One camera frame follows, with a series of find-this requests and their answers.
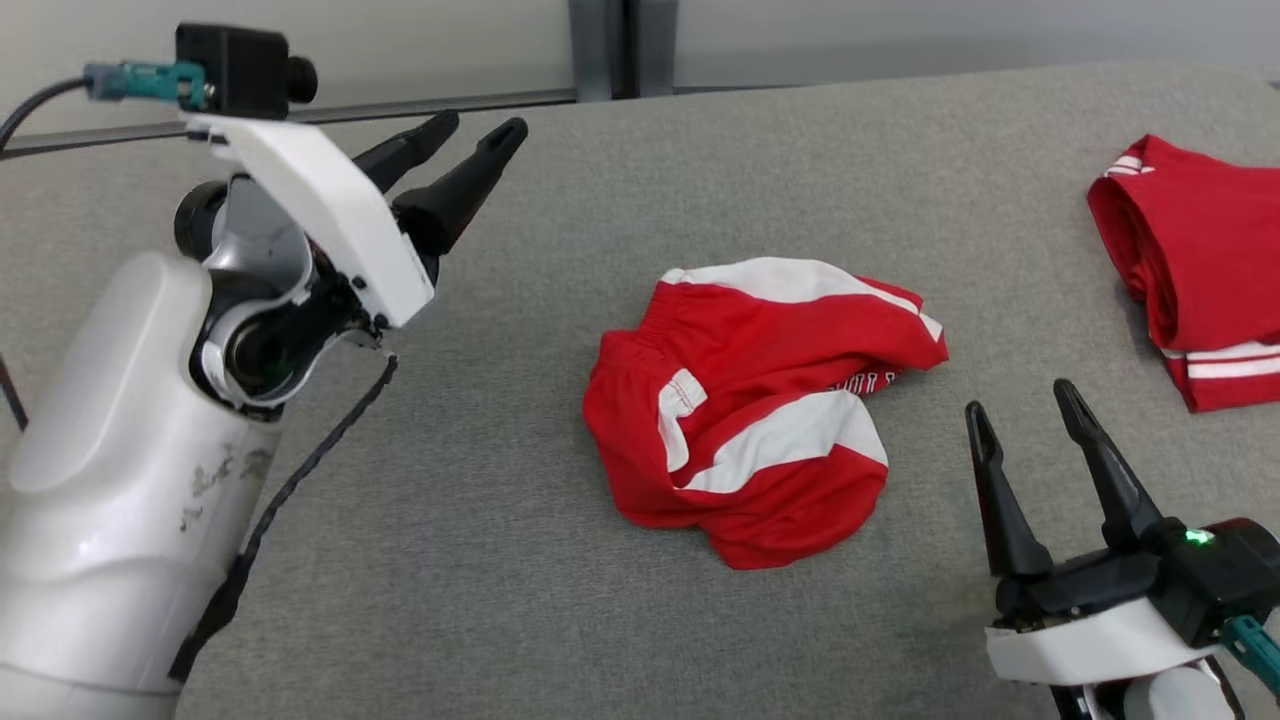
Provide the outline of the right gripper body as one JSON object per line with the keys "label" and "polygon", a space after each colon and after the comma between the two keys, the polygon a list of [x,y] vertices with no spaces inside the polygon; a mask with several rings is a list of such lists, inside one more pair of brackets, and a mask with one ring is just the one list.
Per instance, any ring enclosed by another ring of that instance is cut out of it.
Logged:
{"label": "right gripper body", "polygon": [[997,579],[998,615],[986,630],[997,676],[1053,688],[1129,682],[1220,650],[1233,615],[1233,523],[1166,519],[1151,547]]}

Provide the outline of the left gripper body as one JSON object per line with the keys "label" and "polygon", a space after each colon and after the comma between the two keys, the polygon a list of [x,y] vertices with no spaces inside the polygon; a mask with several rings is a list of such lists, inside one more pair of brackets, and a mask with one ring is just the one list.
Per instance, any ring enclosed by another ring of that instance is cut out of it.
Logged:
{"label": "left gripper body", "polygon": [[232,163],[186,197],[186,334],[195,346],[378,346],[433,299],[428,270],[356,160],[314,126],[186,119]]}

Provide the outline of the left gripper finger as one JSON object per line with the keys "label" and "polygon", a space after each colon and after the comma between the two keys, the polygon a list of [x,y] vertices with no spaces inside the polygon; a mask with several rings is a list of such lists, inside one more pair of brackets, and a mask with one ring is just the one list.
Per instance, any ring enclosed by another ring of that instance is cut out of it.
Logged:
{"label": "left gripper finger", "polygon": [[412,169],[429,161],[460,127],[460,114],[444,110],[352,159],[379,188],[390,191]]}
{"label": "left gripper finger", "polygon": [[512,117],[480,138],[474,152],[456,168],[392,201],[399,228],[420,258],[451,252],[527,136],[526,120]]}

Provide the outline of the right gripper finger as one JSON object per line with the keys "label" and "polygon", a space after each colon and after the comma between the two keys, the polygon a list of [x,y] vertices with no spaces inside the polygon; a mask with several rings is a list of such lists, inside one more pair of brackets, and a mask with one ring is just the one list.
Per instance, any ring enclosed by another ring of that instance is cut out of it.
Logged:
{"label": "right gripper finger", "polygon": [[997,578],[1050,574],[1053,560],[1037,539],[1009,483],[1004,448],[982,402],[970,401],[964,418],[989,574]]}
{"label": "right gripper finger", "polygon": [[1142,550],[1144,537],[1164,515],[1074,383],[1056,379],[1053,396],[1089,469],[1103,511],[1105,543],[1111,550]]}

